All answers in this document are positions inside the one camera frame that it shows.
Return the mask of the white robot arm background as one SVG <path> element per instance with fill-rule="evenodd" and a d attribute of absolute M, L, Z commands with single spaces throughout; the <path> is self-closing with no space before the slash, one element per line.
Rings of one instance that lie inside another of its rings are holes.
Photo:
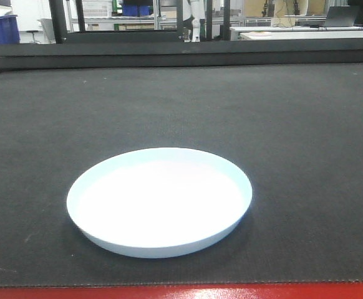
<path fill-rule="evenodd" d="M 201 25 L 205 23 L 205 2 L 202 0 L 182 1 L 183 25 L 190 32 L 189 41 L 199 42 L 201 37 Z"/>

